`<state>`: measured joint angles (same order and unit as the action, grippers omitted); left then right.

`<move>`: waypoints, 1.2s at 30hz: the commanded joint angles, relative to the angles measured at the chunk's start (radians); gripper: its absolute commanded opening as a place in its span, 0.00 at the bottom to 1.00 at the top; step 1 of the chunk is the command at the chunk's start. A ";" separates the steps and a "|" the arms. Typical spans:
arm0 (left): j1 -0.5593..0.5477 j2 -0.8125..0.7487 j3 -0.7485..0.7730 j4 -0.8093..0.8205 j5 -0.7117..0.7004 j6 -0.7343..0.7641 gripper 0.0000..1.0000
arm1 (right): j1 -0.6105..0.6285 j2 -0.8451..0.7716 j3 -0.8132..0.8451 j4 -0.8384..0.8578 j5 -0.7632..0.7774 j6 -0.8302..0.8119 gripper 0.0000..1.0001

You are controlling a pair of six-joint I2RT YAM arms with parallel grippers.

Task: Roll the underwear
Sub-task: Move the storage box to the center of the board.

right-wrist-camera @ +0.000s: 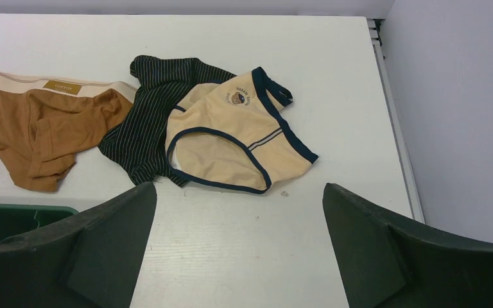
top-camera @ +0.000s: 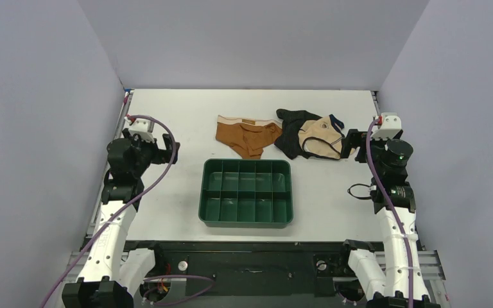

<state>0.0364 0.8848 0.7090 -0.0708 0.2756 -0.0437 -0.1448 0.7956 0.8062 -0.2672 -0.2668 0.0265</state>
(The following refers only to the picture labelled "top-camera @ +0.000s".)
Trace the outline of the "black patterned underwear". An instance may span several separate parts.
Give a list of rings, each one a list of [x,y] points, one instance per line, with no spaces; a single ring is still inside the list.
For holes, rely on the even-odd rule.
[[[282,133],[276,138],[274,145],[289,159],[298,156],[309,158],[310,155],[300,147],[298,133],[306,121],[317,121],[321,117],[306,110],[292,111],[283,108],[277,109],[276,115],[282,121]]]

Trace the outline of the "brown underwear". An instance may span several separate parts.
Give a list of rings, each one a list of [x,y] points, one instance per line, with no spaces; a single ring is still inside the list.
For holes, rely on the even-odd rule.
[[[282,124],[276,120],[238,117],[217,117],[216,140],[234,150],[242,159],[260,159],[265,147],[282,134]]]

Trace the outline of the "green compartment tray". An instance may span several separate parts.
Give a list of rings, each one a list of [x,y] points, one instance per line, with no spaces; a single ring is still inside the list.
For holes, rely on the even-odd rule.
[[[287,227],[294,218],[290,164],[285,160],[207,160],[198,217],[208,227]]]

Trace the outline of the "beige underwear with dark trim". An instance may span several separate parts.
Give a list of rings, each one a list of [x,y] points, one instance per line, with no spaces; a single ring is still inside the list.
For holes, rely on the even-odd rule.
[[[342,121],[330,114],[318,120],[308,120],[298,131],[298,144],[305,158],[340,160],[345,135]]]

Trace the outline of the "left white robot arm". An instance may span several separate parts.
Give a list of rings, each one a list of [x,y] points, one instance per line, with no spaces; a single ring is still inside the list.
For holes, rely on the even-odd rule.
[[[83,268],[76,280],[63,288],[65,307],[133,307],[141,275],[157,276],[165,270],[166,258],[155,251],[135,253],[124,269],[121,258],[141,198],[149,191],[142,175],[153,164],[169,169],[178,160],[180,145],[170,133],[162,136],[163,150],[137,134],[123,134],[107,145],[109,169],[103,179],[99,222],[81,250],[88,255]]]

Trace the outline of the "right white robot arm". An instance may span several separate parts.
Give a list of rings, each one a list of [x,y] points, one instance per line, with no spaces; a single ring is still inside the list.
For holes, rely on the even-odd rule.
[[[347,240],[347,250],[336,257],[338,269],[355,274],[367,307],[438,307],[420,268],[417,208],[406,170],[412,146],[400,137],[375,141],[369,132],[350,130],[343,152],[348,155],[352,150],[359,151],[356,161],[366,162],[372,172],[368,200],[381,228],[385,265],[378,264],[370,243]]]

